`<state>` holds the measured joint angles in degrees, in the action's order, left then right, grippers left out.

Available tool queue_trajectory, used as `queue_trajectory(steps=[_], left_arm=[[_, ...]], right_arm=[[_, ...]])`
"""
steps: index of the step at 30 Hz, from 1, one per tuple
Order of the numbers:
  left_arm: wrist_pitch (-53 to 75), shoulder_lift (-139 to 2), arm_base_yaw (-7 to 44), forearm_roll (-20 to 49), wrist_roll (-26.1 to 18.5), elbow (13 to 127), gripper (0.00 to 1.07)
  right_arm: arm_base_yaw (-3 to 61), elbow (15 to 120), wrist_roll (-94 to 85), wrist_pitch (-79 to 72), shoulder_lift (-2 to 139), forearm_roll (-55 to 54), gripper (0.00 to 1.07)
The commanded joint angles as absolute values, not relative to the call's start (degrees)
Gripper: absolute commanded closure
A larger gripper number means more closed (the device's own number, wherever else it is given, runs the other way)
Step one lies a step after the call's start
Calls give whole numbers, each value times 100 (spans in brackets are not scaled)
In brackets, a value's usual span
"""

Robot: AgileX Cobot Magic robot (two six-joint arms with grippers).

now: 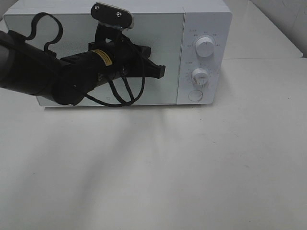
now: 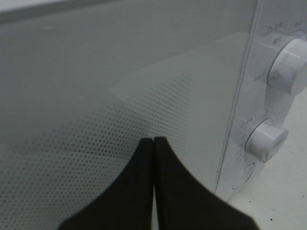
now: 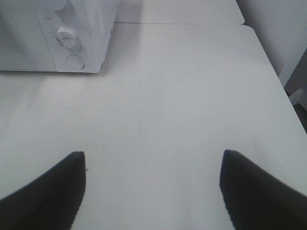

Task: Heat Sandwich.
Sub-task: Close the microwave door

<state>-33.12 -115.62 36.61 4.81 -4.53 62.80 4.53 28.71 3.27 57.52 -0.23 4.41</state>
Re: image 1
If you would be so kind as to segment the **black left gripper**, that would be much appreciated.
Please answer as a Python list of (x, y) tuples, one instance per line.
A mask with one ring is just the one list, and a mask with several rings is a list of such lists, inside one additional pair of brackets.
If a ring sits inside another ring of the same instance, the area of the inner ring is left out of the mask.
[(67, 64), (63, 70), (65, 80), (81, 92), (88, 93), (107, 83), (107, 77), (120, 77), (122, 71), (128, 78), (162, 78), (165, 66), (154, 64), (148, 59), (150, 55), (150, 47), (132, 43), (121, 30), (98, 25), (88, 51), (60, 60)]

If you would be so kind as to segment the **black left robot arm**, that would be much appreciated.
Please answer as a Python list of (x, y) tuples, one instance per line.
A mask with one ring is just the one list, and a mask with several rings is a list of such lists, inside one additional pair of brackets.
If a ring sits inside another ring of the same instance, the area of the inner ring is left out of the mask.
[(84, 98), (104, 105), (90, 92), (108, 84), (117, 100), (114, 107), (132, 105), (140, 96), (132, 93), (128, 78), (160, 79), (165, 66), (149, 59), (149, 47), (133, 44), (120, 31), (113, 31), (107, 42), (104, 31), (104, 27), (98, 27), (88, 51), (62, 58), (47, 46), (40, 50), (30, 45), (35, 32), (29, 36), (12, 30), (1, 32), (0, 86), (60, 105), (77, 105)]

